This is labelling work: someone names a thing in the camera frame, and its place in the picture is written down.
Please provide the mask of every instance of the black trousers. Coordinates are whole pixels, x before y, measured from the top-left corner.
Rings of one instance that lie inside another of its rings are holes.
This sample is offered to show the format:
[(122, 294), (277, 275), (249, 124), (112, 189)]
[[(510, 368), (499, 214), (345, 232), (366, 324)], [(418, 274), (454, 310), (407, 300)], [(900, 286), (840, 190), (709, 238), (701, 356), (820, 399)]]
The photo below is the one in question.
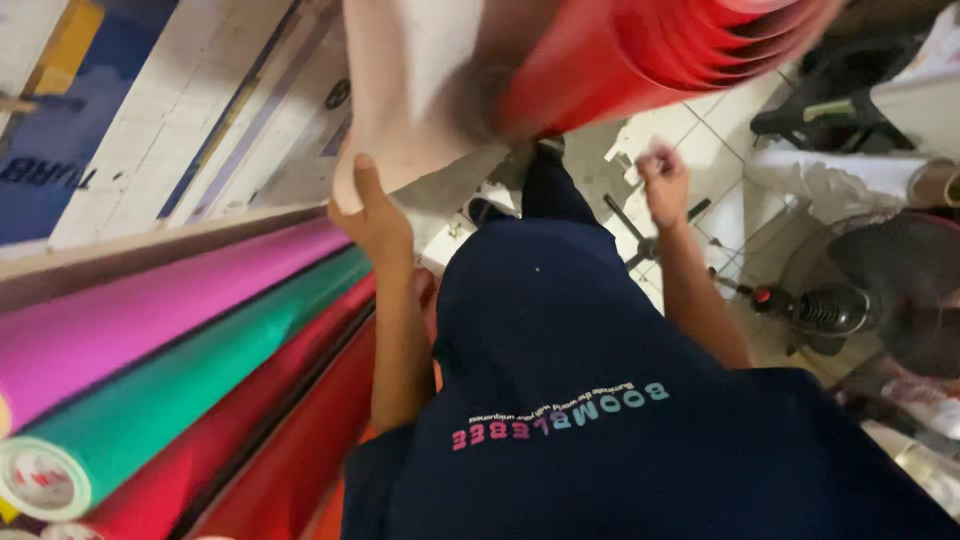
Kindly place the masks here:
[(539, 145), (534, 162), (527, 171), (521, 212), (523, 217), (565, 219), (601, 227), (587, 200), (573, 185), (573, 179), (564, 169), (564, 163), (556, 154)]

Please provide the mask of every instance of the person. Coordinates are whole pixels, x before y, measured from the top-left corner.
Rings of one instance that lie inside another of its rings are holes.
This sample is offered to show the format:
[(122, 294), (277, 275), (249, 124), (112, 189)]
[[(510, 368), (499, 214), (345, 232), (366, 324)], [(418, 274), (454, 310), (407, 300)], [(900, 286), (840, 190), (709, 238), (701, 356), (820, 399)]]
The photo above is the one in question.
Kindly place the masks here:
[(522, 219), (469, 205), (431, 352), (411, 227), (357, 157), (365, 209), (330, 211), (376, 275), (378, 436), (348, 458), (342, 538), (960, 538), (806, 371), (751, 369), (684, 163), (660, 147), (637, 167), (665, 318), (539, 144)]

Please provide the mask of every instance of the pink vinyl roll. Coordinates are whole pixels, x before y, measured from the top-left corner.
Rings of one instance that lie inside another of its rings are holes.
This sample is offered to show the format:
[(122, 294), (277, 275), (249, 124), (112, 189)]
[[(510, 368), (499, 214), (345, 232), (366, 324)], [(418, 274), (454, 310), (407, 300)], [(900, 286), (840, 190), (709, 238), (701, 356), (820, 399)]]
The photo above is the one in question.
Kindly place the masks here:
[(0, 316), (0, 437), (348, 244), (314, 220)]

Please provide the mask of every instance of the navy blue shirt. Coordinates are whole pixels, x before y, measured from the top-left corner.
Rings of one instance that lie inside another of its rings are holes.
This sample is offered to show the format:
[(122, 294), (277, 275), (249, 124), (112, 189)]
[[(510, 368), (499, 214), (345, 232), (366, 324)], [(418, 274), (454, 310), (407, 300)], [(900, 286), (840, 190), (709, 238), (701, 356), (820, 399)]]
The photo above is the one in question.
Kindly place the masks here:
[(602, 229), (475, 233), (434, 354), (416, 424), (348, 460), (343, 538), (960, 538), (806, 371), (680, 334)]

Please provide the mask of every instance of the green vinyl roll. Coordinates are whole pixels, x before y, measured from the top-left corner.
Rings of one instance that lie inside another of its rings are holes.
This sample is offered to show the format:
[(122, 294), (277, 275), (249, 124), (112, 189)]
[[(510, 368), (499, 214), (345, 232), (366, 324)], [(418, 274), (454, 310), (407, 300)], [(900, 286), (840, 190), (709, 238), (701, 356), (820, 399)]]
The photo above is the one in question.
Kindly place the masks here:
[(350, 248), (0, 441), (0, 496), (41, 520), (80, 517), (370, 270)]

